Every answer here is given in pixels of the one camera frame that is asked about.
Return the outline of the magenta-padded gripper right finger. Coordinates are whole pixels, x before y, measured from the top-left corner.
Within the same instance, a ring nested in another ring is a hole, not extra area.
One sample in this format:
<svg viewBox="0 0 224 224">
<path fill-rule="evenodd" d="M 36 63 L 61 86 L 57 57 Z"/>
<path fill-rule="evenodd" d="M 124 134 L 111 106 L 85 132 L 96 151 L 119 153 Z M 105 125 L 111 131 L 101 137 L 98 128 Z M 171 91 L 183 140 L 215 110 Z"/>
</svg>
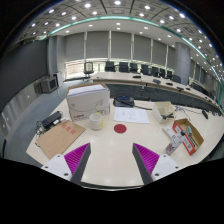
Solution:
<svg viewBox="0 0 224 224">
<path fill-rule="evenodd" d="M 132 153 L 144 185 L 180 170 L 180 166 L 167 154 L 158 155 L 137 143 L 133 144 Z"/>
</svg>

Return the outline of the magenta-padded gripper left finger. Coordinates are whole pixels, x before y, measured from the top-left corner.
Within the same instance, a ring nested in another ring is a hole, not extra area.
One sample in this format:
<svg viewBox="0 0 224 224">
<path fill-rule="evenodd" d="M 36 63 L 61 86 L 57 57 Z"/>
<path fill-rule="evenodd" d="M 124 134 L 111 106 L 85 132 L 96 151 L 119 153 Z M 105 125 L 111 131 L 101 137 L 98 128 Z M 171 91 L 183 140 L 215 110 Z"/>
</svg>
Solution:
<svg viewBox="0 0 224 224">
<path fill-rule="evenodd" d="M 90 154 L 91 145 L 87 143 L 66 155 L 56 154 L 47 164 L 42 166 L 42 169 L 80 185 Z"/>
</svg>

